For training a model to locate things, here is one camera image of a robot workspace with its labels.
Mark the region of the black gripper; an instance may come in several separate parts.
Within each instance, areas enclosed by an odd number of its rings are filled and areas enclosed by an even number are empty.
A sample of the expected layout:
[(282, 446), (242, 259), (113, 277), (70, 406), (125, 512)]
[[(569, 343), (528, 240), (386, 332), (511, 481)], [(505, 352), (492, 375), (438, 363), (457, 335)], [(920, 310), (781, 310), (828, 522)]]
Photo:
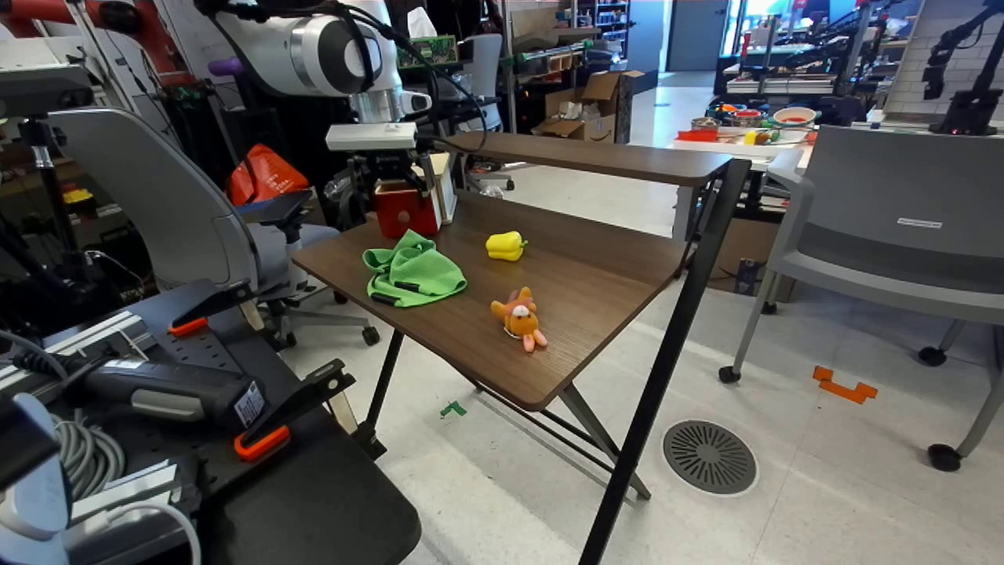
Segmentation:
[(408, 152), (363, 152), (349, 158), (351, 178), (360, 191), (372, 191), (380, 182), (416, 184), (414, 160)]

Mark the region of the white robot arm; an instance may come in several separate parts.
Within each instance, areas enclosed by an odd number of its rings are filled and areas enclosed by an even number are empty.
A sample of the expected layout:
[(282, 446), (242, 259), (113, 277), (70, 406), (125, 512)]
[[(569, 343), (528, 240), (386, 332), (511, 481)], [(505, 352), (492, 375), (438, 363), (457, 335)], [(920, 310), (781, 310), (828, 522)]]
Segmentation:
[(280, 104), (290, 164), (317, 184), (351, 158), (409, 158), (419, 126), (405, 110), (386, 0), (194, 0), (250, 81)]

